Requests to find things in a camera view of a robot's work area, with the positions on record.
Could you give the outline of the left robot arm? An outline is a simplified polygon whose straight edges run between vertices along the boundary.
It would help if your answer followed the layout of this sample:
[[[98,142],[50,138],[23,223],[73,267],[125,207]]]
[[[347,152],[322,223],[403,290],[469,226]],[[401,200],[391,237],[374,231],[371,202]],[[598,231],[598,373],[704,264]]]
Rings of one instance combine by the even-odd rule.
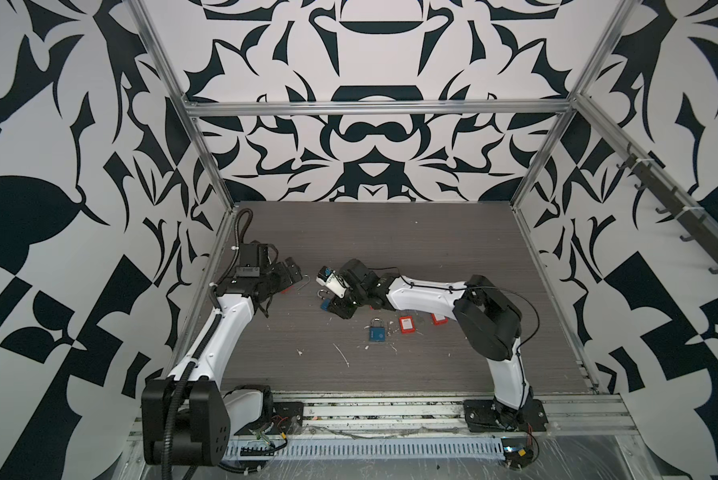
[[[231,273],[210,286],[212,310],[198,337],[164,377],[141,395],[143,456],[166,478],[175,466],[217,466],[232,435],[267,426],[274,403],[269,387],[220,390],[244,329],[267,313],[274,295],[303,279],[293,258],[279,259],[271,244],[243,243]]]

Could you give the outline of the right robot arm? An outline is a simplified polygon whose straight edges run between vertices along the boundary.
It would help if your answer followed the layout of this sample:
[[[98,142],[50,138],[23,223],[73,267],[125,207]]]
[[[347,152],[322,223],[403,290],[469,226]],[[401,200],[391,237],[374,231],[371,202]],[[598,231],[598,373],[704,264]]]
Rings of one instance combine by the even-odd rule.
[[[418,280],[392,267],[373,270],[351,259],[338,270],[322,267],[317,282],[333,294],[328,311],[343,319],[367,306],[455,320],[469,345],[487,360],[497,405],[517,413],[530,399],[521,359],[522,313],[486,277],[451,283]]]

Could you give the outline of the blue padlock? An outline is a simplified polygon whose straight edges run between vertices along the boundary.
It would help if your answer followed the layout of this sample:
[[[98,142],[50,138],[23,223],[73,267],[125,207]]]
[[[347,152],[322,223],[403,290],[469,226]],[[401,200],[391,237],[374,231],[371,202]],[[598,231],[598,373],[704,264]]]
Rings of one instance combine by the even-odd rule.
[[[331,301],[333,299],[333,294],[328,290],[322,289],[317,292],[317,296],[321,300],[320,308],[324,311],[328,311]]]
[[[375,343],[385,342],[386,337],[387,334],[384,322],[380,319],[371,320],[368,328],[369,341]]]

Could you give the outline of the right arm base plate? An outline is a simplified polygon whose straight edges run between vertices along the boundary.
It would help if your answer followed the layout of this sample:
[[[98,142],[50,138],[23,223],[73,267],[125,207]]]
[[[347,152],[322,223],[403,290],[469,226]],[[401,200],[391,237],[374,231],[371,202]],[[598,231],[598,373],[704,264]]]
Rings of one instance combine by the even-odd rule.
[[[465,400],[464,419],[472,433],[546,432],[548,417],[543,403],[530,398],[518,410],[497,400]]]

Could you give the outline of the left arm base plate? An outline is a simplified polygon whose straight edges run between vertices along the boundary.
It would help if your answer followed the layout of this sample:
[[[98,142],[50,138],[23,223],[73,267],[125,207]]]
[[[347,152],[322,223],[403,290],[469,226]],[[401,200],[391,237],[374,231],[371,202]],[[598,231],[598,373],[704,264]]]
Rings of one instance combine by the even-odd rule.
[[[225,403],[230,428],[237,436],[251,435],[259,431],[294,433],[302,426],[304,407],[303,402],[275,401],[272,405],[261,408],[251,403]]]

